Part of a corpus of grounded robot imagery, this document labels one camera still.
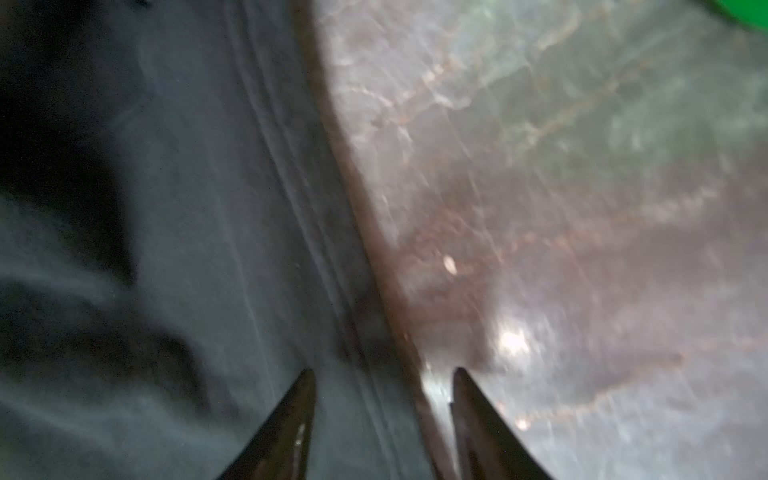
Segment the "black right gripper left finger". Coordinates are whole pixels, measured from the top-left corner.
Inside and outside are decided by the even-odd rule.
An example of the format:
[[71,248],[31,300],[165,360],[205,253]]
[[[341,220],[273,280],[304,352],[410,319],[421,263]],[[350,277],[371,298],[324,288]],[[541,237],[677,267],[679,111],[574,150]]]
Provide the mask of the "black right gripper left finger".
[[220,480],[304,480],[316,406],[316,376],[300,372]]

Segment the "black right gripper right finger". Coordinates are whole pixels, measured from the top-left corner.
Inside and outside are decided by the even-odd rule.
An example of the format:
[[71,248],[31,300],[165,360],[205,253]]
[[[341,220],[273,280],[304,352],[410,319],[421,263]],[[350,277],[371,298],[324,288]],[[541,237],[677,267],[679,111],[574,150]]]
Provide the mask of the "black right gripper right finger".
[[470,480],[550,480],[464,368],[452,377],[459,474]]

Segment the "black shorts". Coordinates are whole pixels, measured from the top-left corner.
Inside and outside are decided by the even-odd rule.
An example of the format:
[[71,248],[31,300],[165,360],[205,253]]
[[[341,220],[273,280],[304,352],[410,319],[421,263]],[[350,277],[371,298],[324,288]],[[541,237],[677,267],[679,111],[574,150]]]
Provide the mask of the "black shorts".
[[431,479],[287,1],[1,5],[1,475]]

